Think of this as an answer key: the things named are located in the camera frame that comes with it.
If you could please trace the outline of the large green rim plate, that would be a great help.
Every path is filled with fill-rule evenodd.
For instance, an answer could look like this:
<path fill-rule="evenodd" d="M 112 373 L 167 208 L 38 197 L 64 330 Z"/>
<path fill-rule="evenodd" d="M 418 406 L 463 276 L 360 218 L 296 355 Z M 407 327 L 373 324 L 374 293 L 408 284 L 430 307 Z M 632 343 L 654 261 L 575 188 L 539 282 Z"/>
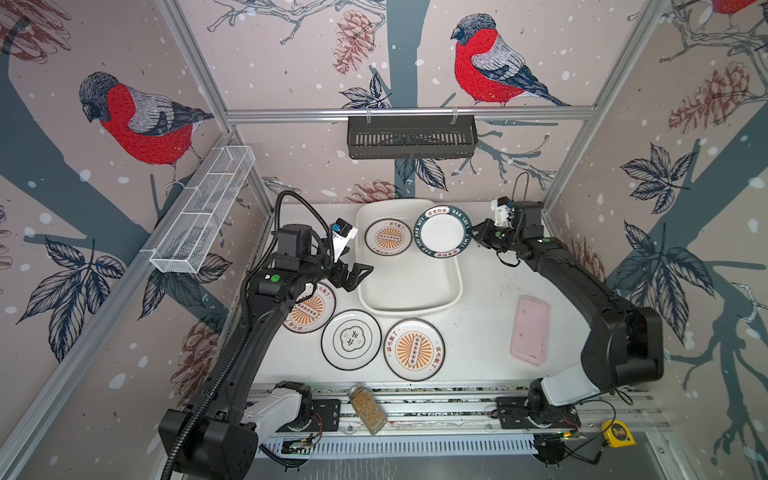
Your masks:
<path fill-rule="evenodd" d="M 437 205 L 416 220 L 413 239 L 418 249 L 431 258 L 452 258 L 471 243 L 471 220 L 461 209 Z"/>

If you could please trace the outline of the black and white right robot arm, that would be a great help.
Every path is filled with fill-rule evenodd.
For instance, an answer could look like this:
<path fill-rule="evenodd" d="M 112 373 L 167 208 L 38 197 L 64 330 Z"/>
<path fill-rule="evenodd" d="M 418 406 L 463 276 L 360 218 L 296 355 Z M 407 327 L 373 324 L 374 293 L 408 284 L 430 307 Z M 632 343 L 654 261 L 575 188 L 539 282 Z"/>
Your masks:
<path fill-rule="evenodd" d="M 651 307 L 636 307 L 590 273 L 555 237 L 544 234 L 542 204 L 501 197 L 492 202 L 494 217 L 472 226 L 480 246 L 513 252 L 569 300 L 584 317 L 589 334 L 580 362 L 528 388 L 526 413 L 536 425 L 575 404 L 661 379 L 664 374 L 663 319 Z"/>

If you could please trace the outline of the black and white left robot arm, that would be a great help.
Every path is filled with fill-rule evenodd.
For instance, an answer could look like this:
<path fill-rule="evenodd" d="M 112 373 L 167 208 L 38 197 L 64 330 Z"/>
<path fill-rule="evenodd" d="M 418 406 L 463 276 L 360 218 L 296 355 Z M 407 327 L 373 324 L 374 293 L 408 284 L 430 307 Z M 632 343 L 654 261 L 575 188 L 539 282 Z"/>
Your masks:
<path fill-rule="evenodd" d="M 301 301 L 307 286 L 329 281 L 348 292 L 372 272 L 365 264 L 347 265 L 341 256 L 357 230 L 338 219 L 319 236 L 312 227 L 278 228 L 262 260 L 241 285 L 240 316 L 216 364 L 189 402 L 163 416 L 158 434 L 167 460 L 161 476 L 190 474 L 204 479 L 242 479 L 263 441 L 280 428 L 303 426 L 313 414 L 308 385 L 282 381 L 257 403 L 246 421 L 253 380 L 278 330 Z"/>

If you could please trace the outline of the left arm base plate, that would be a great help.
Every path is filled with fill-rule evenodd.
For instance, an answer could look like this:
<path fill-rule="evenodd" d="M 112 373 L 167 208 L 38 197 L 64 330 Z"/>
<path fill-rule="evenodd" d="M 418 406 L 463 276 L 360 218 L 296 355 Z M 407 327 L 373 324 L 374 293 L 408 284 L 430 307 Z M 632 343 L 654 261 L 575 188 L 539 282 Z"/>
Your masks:
<path fill-rule="evenodd" d="M 313 401 L 313 414 L 310 421 L 301 428 L 284 425 L 279 433 L 319 433 L 337 432 L 340 425 L 341 401 L 337 399 L 319 399 Z"/>

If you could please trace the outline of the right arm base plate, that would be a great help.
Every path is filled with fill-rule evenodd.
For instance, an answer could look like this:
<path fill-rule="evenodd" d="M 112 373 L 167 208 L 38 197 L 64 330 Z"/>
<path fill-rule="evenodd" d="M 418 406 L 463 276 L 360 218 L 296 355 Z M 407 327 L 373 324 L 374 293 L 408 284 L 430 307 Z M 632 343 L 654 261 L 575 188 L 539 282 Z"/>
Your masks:
<path fill-rule="evenodd" d="M 581 420 L 573 405 L 552 406 L 546 400 L 531 403 L 521 396 L 497 397 L 491 417 L 501 428 L 512 429 L 580 429 Z"/>

